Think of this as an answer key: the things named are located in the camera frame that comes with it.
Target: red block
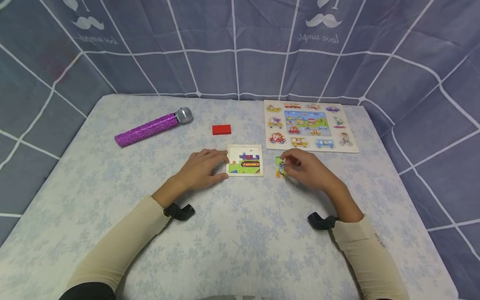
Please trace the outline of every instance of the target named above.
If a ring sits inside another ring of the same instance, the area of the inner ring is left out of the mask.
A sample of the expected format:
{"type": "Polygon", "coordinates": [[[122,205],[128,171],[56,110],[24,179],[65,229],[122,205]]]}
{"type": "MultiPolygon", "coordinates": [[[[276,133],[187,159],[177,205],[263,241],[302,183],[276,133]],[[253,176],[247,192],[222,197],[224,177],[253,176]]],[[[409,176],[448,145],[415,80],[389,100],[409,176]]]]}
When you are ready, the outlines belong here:
{"type": "Polygon", "coordinates": [[[230,125],[213,125],[212,134],[213,135],[232,134],[232,128],[230,127],[230,125]]]}

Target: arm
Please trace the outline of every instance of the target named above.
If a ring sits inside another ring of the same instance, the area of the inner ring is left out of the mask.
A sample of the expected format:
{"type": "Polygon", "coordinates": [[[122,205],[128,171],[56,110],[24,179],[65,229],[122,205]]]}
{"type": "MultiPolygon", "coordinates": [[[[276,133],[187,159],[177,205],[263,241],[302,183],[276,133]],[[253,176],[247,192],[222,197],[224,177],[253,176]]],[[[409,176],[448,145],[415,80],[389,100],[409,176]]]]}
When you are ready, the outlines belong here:
{"type": "Polygon", "coordinates": [[[330,198],[340,219],[332,229],[333,235],[352,266],[364,299],[408,300],[392,256],[347,186],[312,153],[290,149],[281,158],[286,159],[288,176],[323,190],[330,198]]]}
{"type": "Polygon", "coordinates": [[[114,291],[135,256],[170,221],[163,209],[187,190],[206,188],[228,178],[226,173],[211,175],[219,163],[228,162],[226,154],[207,149],[193,153],[177,175],[141,200],[87,254],[60,300],[115,299],[114,291]]]}

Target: purple toy microphone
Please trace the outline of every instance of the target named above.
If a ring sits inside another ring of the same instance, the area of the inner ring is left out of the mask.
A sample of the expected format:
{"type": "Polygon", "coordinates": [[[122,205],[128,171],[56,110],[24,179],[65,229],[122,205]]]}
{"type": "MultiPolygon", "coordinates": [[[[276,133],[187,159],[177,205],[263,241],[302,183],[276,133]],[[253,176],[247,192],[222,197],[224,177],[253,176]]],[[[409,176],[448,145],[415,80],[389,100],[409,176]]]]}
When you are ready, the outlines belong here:
{"type": "Polygon", "coordinates": [[[125,147],[141,141],[149,136],[168,130],[180,123],[187,123],[193,119],[190,108],[179,108],[166,116],[160,117],[136,128],[115,136],[118,146],[125,147]]]}

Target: black wrist strap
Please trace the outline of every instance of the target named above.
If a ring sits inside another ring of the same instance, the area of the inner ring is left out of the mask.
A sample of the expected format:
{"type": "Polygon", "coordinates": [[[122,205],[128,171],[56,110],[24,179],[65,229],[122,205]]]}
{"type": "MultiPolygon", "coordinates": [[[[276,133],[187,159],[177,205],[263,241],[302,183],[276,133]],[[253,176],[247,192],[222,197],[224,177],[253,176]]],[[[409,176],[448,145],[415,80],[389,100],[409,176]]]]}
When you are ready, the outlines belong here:
{"type": "Polygon", "coordinates": [[[163,210],[163,214],[179,221],[186,221],[195,214],[195,210],[190,204],[180,209],[178,205],[172,203],[172,205],[163,210]]]}
{"type": "Polygon", "coordinates": [[[313,229],[318,230],[328,230],[335,227],[335,222],[338,221],[336,216],[328,216],[326,219],[323,219],[317,212],[312,213],[308,216],[308,222],[313,227],[313,229]]]}

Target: white bedsheet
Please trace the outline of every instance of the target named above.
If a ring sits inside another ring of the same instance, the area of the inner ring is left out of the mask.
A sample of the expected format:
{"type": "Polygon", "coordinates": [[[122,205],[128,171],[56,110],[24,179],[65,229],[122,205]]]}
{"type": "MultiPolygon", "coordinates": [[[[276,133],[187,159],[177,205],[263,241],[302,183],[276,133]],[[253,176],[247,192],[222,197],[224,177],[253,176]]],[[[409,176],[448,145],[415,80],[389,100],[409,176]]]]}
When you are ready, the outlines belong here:
{"type": "MultiPolygon", "coordinates": [[[[456,299],[367,113],[363,107],[344,108],[360,153],[317,156],[345,181],[376,226],[411,299],[456,299]]],[[[147,245],[118,294],[130,300],[218,294],[360,299],[328,232],[313,230],[306,220],[314,211],[332,214],[331,205],[320,193],[275,178],[275,156],[282,151],[265,149],[263,122],[260,101],[103,97],[0,248],[0,299],[57,299],[95,243],[191,152],[227,144],[263,144],[265,176],[229,178],[183,197],[196,214],[173,221],[147,245]],[[192,123],[124,149],[115,144],[115,134],[180,106],[192,109],[192,123]],[[213,124],[231,124],[232,135],[213,136],[213,124]]]]}

